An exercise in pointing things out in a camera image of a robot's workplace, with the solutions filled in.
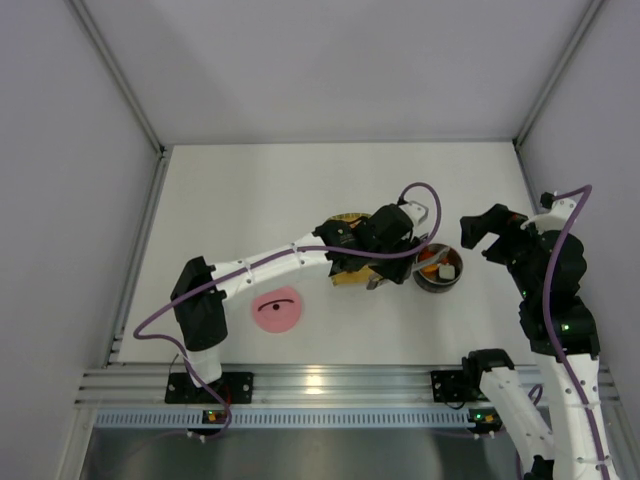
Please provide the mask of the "orange fish shaped cake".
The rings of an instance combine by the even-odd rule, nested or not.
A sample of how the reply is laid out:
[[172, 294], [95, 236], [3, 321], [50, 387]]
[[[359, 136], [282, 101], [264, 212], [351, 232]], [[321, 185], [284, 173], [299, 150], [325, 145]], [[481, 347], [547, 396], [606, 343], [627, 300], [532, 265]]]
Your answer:
[[433, 279], [433, 278], [437, 277], [439, 268], [440, 268], [440, 264], [439, 263], [430, 264], [430, 265], [427, 265], [426, 267], [422, 268], [420, 270], [420, 273], [425, 278]]

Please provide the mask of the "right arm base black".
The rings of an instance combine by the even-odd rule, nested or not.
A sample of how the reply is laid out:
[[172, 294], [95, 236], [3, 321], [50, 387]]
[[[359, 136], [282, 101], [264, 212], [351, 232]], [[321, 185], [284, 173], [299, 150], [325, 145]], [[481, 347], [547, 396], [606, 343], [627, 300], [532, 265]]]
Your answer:
[[432, 370], [430, 378], [437, 403], [458, 405], [487, 400], [479, 389], [479, 380], [463, 370]]

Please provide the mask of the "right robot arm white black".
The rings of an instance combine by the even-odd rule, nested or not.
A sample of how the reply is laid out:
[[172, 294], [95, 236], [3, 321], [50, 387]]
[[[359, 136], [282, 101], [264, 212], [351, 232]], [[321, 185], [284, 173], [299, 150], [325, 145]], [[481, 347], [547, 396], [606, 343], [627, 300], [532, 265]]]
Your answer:
[[555, 199], [527, 217], [502, 204], [460, 221], [461, 245], [496, 235], [484, 258], [503, 265], [521, 295], [520, 325], [542, 376], [551, 419], [520, 386], [501, 349], [477, 350], [463, 367], [492, 403], [527, 479], [615, 479], [598, 384], [600, 343], [593, 314], [579, 297], [584, 247], [570, 232], [579, 203]]

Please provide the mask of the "metal tongs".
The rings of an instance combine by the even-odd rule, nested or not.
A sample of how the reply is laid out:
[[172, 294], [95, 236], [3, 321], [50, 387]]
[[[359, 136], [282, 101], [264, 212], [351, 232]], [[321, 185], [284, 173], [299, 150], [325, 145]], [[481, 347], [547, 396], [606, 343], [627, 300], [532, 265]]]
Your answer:
[[415, 271], [424, 268], [431, 268], [440, 263], [449, 253], [448, 246], [442, 247], [437, 251], [431, 251], [425, 248], [417, 257], [403, 257], [397, 260], [389, 260], [382, 265], [370, 266], [372, 274], [366, 283], [367, 290], [375, 290], [386, 283], [394, 283], [401, 285]]

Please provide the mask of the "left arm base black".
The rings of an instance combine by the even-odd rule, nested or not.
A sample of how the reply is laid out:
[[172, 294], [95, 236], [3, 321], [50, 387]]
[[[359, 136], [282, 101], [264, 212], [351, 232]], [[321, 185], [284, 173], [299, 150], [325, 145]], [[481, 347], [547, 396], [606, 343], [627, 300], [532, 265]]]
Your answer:
[[[224, 372], [210, 387], [228, 404], [252, 403], [254, 374], [252, 372]], [[218, 404], [204, 388], [197, 387], [186, 372], [171, 373], [168, 377], [164, 402], [166, 404]]]

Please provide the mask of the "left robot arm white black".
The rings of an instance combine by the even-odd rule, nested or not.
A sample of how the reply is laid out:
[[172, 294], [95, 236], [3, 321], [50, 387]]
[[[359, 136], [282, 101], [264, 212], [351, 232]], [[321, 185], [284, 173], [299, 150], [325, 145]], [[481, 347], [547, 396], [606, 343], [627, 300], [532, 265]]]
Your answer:
[[221, 378], [220, 345], [228, 336], [228, 317], [262, 294], [365, 267], [384, 281], [404, 283], [415, 261], [414, 249], [421, 244], [414, 229], [427, 217], [427, 207], [401, 200], [355, 222], [328, 219], [302, 238], [267, 253], [211, 265], [202, 256], [189, 260], [170, 299], [208, 286], [173, 307], [194, 386]]

